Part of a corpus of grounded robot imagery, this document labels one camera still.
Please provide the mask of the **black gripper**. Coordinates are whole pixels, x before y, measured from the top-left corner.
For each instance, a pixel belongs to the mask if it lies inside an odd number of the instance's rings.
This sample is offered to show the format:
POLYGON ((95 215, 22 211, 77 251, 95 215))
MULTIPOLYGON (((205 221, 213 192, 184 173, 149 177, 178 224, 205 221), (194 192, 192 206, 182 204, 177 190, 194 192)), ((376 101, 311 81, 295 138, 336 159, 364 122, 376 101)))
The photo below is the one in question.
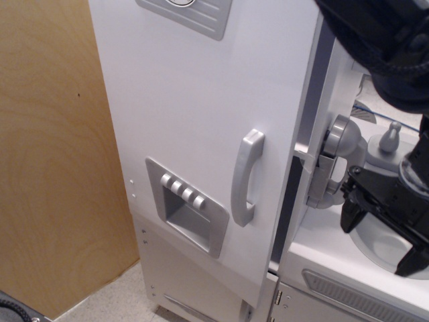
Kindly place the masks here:
POLYGON ((428 201, 405 187, 398 177, 360 166, 348 169, 341 187, 345 202, 341 228, 350 233, 370 213, 413 247, 400 260, 395 275, 407 277, 428 267, 428 201))

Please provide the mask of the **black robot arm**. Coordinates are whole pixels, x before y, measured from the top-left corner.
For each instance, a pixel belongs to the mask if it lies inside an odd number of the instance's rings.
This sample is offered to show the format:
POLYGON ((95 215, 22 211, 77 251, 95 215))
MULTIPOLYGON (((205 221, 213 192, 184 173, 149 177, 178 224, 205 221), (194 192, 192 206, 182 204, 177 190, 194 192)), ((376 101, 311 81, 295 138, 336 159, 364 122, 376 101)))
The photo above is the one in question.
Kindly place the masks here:
POLYGON ((318 7, 343 48, 369 71, 378 95, 422 117, 418 143, 401 160, 398 177, 352 166, 342 185, 343 231, 374 215, 411 243, 395 273, 413 275, 428 267, 428 2, 319 1, 318 7))

